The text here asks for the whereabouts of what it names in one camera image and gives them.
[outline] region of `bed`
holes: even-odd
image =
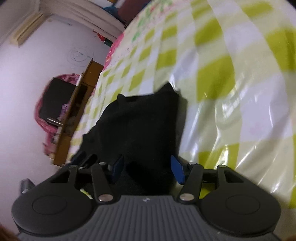
[[[295,46],[285,0],[154,0],[114,43],[68,159],[117,94],[170,82],[187,100],[179,156],[227,165],[274,195],[285,238],[296,226]]]

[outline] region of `plastic tablecloth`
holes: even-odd
[[[227,165],[274,195],[284,238],[296,232],[295,59],[296,11],[285,0],[154,0],[101,73],[68,157],[118,93],[169,81],[183,98],[179,156]]]

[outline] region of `silver screw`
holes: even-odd
[[[194,196],[191,193],[183,193],[180,195],[180,199],[182,201],[192,201],[194,199]]]
[[[99,200],[101,202],[109,202],[113,200],[113,196],[111,194],[102,194],[99,196]]]

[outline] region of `folded black fabric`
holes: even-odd
[[[125,168],[115,185],[119,194],[167,194],[173,178],[170,156],[176,152],[178,99],[170,83],[151,95],[119,94],[83,135],[72,164],[83,161],[81,153],[85,157],[95,154],[106,163],[123,155]]]

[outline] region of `wooden furniture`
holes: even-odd
[[[85,105],[97,84],[103,66],[91,60],[82,79],[70,99],[70,106],[62,121],[63,127],[57,142],[53,164],[61,166],[66,162],[71,138],[83,115]]]

